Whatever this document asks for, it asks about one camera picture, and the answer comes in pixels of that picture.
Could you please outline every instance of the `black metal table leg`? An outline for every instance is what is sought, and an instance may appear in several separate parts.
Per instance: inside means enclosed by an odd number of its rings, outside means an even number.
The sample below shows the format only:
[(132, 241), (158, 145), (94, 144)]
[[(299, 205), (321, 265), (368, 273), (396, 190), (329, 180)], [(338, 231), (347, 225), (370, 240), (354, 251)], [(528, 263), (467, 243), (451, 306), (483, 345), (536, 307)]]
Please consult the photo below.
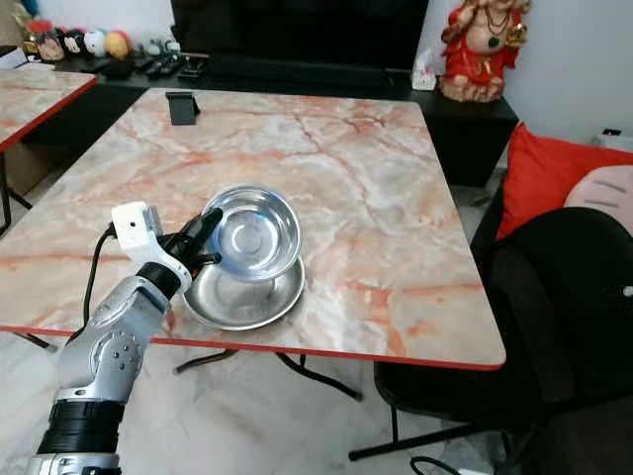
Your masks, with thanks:
[(223, 359), (232, 357), (237, 352), (238, 352), (237, 349), (225, 349), (221, 353), (211, 354), (209, 356), (203, 356), (202, 358), (191, 359), (185, 363), (182, 363), (180, 366), (176, 366), (174, 368), (174, 374), (180, 374), (183, 371), (187, 371), (188, 369), (195, 368), (196, 366), (202, 366), (203, 364), (214, 363), (216, 361), (222, 361)]
[(9, 187), (9, 182), (7, 181), (7, 163), (5, 160), (4, 151), (0, 151), (0, 196), (2, 196), (2, 211), (4, 213), (4, 224), (0, 228), (0, 236), (2, 236), (11, 227), (10, 198), (16, 200), (27, 210), (33, 208), (33, 205), (31, 203), (29, 203), (19, 193), (16, 193), (15, 190), (12, 190)]
[(0, 151), (0, 195), (2, 196), (2, 211), (4, 224), (0, 228), (0, 236), (11, 227), (11, 203), (9, 202), (9, 183), (7, 183), (7, 164), (4, 160), (4, 151)]
[(306, 368), (306, 356), (304, 354), (300, 356), (300, 359), (299, 359), (300, 364), (297, 364), (295, 361), (293, 361), (290, 358), (290, 356), (288, 356), (285, 353), (275, 353), (275, 354), (279, 357), (279, 359), (282, 360), (282, 362), (286, 366), (288, 366), (293, 371), (296, 371), (297, 373), (301, 374), (302, 376), (306, 376), (307, 378), (314, 379), (315, 381), (318, 381), (319, 383), (323, 383), (323, 384), (326, 384), (327, 386), (331, 386), (332, 388), (337, 389), (341, 393), (346, 394), (347, 396), (349, 396), (352, 399), (355, 399), (356, 401), (363, 400), (363, 395), (359, 393), (358, 391), (354, 391), (353, 389), (348, 388), (343, 383), (336, 381), (335, 379), (328, 378), (327, 376), (323, 376), (322, 374), (315, 373), (314, 371), (311, 371), (310, 369)]
[(403, 438), (397, 441), (383, 443), (374, 447), (363, 448), (361, 450), (352, 450), (349, 452), (351, 461), (360, 460), (361, 458), (374, 457), (383, 453), (396, 452), (406, 448), (422, 447), (435, 442), (443, 442), (457, 437), (465, 437), (475, 433), (484, 432), (486, 430), (496, 429), (497, 424), (490, 422), (471, 423), (464, 426), (448, 428), (439, 432), (428, 433), (418, 437)]
[(46, 351), (50, 351), (51, 353), (55, 353), (57, 351), (57, 346), (47, 341), (44, 341), (41, 338), (38, 338), (34, 334), (30, 333), (13, 333), (15, 336), (19, 336), (20, 338), (25, 339), (26, 341), (31, 342), (32, 344), (39, 346)]
[(24, 197), (13, 188), (9, 188), (9, 196), (24, 206), (27, 210), (33, 208), (33, 205), (25, 200)]
[(392, 441), (397, 442), (398, 440), (398, 410), (392, 406)]

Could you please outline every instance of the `black cord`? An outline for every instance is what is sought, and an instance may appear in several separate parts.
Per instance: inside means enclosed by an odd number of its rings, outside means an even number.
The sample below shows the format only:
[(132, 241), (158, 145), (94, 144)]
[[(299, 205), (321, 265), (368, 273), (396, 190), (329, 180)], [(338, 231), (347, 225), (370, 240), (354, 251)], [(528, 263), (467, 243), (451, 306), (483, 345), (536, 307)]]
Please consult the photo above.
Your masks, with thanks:
[(90, 297), (92, 296), (92, 286), (95, 283), (95, 274), (97, 273), (97, 264), (99, 263), (99, 254), (101, 253), (101, 247), (107, 238), (115, 238), (117, 232), (115, 231), (115, 225), (110, 223), (108, 228), (103, 232), (97, 245), (95, 246), (95, 252), (92, 254), (92, 265), (90, 266), (90, 276), (88, 277), (88, 285), (86, 286), (86, 294), (83, 297), (83, 326), (88, 325), (90, 320)]
[(217, 264), (222, 260), (222, 256), (214, 252), (213, 254), (198, 254), (188, 260), (188, 267), (199, 268), (208, 264)]
[(436, 467), (439, 467), (443, 470), (446, 470), (448, 473), (450, 473), (451, 475), (460, 475), (460, 473), (455, 470), (453, 467), (451, 467), (450, 465), (446, 465), (444, 462), (442, 462), (441, 460), (437, 460), (436, 458), (431, 458), (431, 457), (424, 457), (422, 455), (418, 456), (418, 457), (413, 457), (411, 459), (411, 462), (409, 463), (411, 469), (417, 474), (417, 475), (424, 475), (424, 472), (422, 472), (419, 468), (417, 468), (415, 466), (416, 463), (418, 462), (422, 462), (422, 463), (430, 463), (431, 465), (435, 465)]

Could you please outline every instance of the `red statue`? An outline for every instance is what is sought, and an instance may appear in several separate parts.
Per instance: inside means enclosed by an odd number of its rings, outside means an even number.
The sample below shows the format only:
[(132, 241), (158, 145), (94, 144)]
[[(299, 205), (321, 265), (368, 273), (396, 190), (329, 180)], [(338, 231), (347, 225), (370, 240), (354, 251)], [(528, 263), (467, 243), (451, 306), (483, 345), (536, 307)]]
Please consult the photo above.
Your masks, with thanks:
[(448, 18), (442, 93), (456, 101), (491, 102), (501, 97), (503, 69), (514, 68), (526, 42), (521, 16), (529, 0), (465, 0)]

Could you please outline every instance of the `television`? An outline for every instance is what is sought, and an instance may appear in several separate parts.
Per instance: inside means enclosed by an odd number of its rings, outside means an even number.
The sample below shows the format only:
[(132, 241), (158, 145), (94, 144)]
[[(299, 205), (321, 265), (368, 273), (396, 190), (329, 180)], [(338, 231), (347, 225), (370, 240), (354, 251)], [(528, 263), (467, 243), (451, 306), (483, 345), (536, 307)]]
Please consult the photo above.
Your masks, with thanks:
[(172, 0), (184, 52), (410, 70), (428, 0)]

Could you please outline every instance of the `toy figurine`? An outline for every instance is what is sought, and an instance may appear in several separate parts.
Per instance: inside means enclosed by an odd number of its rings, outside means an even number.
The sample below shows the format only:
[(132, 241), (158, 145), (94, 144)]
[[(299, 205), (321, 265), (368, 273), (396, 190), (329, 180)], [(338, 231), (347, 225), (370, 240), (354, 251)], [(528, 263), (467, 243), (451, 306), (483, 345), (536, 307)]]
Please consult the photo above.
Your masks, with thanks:
[(101, 30), (90, 30), (84, 35), (83, 43), (95, 57), (106, 55), (106, 35)]
[(179, 53), (180, 52), (180, 44), (178, 42), (176, 42), (175, 40), (167, 40), (165, 42), (165, 51), (166, 52)]
[(442, 93), (456, 101), (491, 102), (501, 97), (503, 69), (515, 68), (527, 41), (522, 14), (529, 0), (465, 0), (448, 18)]
[(116, 59), (124, 59), (132, 51), (132, 42), (128, 35), (120, 30), (114, 30), (106, 35), (106, 51)]
[(57, 34), (57, 39), (59, 40), (59, 44), (61, 45), (61, 49), (63, 49), (63, 54), (66, 56), (70, 51), (66, 47), (66, 43), (64, 38), (66, 36), (67, 30), (63, 27), (55, 27), (55, 33)]
[(44, 61), (59, 61), (63, 59), (63, 48), (56, 38), (46, 37), (38, 44), (40, 57)]
[(150, 40), (149, 45), (145, 48), (145, 51), (150, 56), (159, 56), (163, 53), (162, 44), (159, 40)]
[(70, 30), (63, 35), (63, 43), (68, 51), (72, 54), (82, 54), (87, 52), (86, 45), (83, 43), (83, 30)]

